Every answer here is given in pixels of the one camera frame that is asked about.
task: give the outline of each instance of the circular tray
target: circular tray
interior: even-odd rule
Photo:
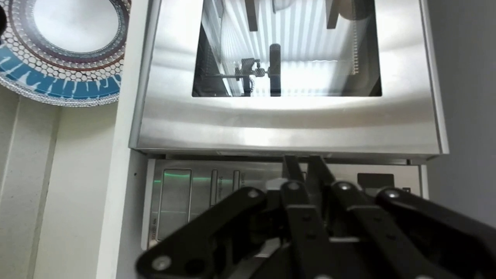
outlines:
[[[120,93],[131,0],[0,0],[8,28],[0,83],[53,105],[93,107]]]

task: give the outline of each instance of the white wall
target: white wall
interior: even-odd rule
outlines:
[[[115,113],[117,105],[62,110],[36,279],[97,276]]]
[[[430,6],[452,147],[430,164],[431,198],[496,228],[496,1]]]
[[[0,277],[33,276],[59,108],[0,91]]]

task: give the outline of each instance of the stainless steel panel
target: stainless steel panel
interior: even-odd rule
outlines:
[[[233,194],[236,187],[281,186],[281,163],[255,161],[155,161],[151,203],[146,211],[145,234],[149,246],[188,223],[196,215]],[[422,192],[422,166],[391,164],[328,164],[337,180],[359,184],[359,173],[393,173],[397,187]]]
[[[132,147],[146,152],[442,153],[422,0],[376,0],[383,96],[193,97],[200,0],[154,1]]]

